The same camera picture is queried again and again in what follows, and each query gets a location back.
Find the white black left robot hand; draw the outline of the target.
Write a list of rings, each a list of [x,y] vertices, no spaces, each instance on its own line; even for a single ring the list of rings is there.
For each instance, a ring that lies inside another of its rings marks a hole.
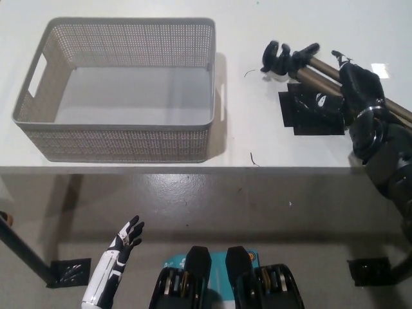
[[[138,215],[116,234],[102,254],[81,301],[81,308],[112,308],[131,251],[141,244],[144,222]]]

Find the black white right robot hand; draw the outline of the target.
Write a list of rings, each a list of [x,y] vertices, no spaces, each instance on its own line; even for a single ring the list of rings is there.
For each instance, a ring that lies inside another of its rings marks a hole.
[[[289,76],[322,94],[341,97],[350,118],[357,118],[368,111],[387,110],[377,74],[355,64],[340,51],[331,51],[338,68],[319,60],[316,53],[312,46],[295,51],[288,63]]]

